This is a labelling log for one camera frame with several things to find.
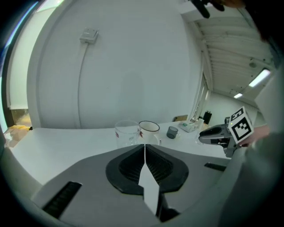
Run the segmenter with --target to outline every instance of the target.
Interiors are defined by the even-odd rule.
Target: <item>white table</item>
[[[223,148],[215,145],[199,145],[196,132],[179,129],[179,138],[169,139],[169,126],[160,125],[162,146],[197,155],[226,158]],[[79,160],[115,150],[114,129],[42,129],[30,131],[12,150],[22,167],[40,184],[44,185],[56,175]]]

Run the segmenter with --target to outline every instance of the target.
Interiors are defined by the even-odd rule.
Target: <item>cable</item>
[[[83,61],[85,58],[86,50],[88,48],[88,43],[82,43],[79,51],[79,55],[77,57],[77,64],[75,66],[74,70],[74,95],[73,95],[73,119],[74,119],[74,124],[76,129],[81,128],[81,121],[80,121],[80,114],[79,114],[79,83],[80,83],[80,77],[81,77],[81,70],[82,70],[82,65]]]

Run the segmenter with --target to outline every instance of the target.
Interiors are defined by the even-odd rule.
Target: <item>small gray canister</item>
[[[177,136],[177,133],[178,133],[178,129],[173,126],[170,126],[167,132],[167,137],[174,139]]]

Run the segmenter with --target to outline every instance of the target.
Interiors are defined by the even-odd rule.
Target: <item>white wall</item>
[[[37,75],[29,75],[38,76],[37,102],[29,101],[29,107],[37,105],[40,126],[75,128],[72,97],[78,91],[73,79],[85,27],[100,29],[100,34],[82,65],[75,103],[81,128],[114,127],[122,119],[161,123],[188,114],[197,92],[201,51],[170,2],[74,1],[56,21],[41,56],[35,56],[40,62],[30,65],[31,71],[40,66]],[[35,114],[30,112],[37,127]]]
[[[261,112],[257,112],[256,121],[254,122],[254,127],[263,126],[266,124],[266,121]]]
[[[211,93],[208,103],[202,110],[201,116],[208,110],[212,113],[209,126],[224,124],[225,117],[231,116],[242,106],[245,107],[245,110],[252,121],[252,125],[254,125],[258,111],[257,108],[238,101],[235,98],[230,98],[214,92]]]
[[[47,10],[47,9],[50,9],[50,8],[55,8],[55,7],[59,6],[62,2],[63,2],[63,0],[45,0],[42,3],[42,5],[37,9],[37,12]]]
[[[9,97],[10,108],[27,109],[27,74],[28,64],[36,39],[55,8],[35,13],[27,22],[17,43],[14,46],[13,54],[9,62]]]

